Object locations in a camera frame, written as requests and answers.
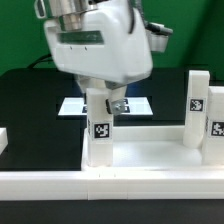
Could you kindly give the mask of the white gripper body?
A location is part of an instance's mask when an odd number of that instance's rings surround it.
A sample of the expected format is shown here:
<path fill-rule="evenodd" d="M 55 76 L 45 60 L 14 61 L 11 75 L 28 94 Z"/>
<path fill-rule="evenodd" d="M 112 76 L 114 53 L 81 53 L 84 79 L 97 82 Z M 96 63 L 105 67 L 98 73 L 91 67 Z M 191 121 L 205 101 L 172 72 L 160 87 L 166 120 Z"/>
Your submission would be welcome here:
<path fill-rule="evenodd" d="M 147 34 L 130 0 L 43 0 L 44 31 L 58 70 L 119 84 L 147 78 Z"/>

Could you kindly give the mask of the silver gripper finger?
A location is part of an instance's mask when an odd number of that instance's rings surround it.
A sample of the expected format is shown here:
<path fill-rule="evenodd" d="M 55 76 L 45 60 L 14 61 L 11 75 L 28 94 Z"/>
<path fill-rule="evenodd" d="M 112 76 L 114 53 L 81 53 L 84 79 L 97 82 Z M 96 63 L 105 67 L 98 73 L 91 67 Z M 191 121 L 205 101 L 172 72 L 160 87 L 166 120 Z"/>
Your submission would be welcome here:
<path fill-rule="evenodd" d="M 91 86 L 91 78 L 81 75 L 75 75 L 75 81 L 82 92 L 83 99 L 86 99 L 86 91 Z"/>
<path fill-rule="evenodd" d="M 109 81 L 106 81 L 105 85 L 109 90 L 109 95 L 106 99 L 108 113 L 113 115 L 120 115 L 125 111 L 124 98 L 127 86 Z"/>

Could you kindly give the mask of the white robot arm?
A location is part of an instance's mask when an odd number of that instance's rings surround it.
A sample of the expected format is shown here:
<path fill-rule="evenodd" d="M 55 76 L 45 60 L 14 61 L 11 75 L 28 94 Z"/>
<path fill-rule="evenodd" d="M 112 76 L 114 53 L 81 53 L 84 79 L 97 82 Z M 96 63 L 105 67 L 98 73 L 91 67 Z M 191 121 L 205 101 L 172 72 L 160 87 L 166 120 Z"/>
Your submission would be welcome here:
<path fill-rule="evenodd" d="M 139 11 L 130 0 L 35 0 L 52 59 L 72 73 L 83 92 L 109 90 L 109 113 L 125 111 L 126 86 L 147 78 L 153 67 Z"/>

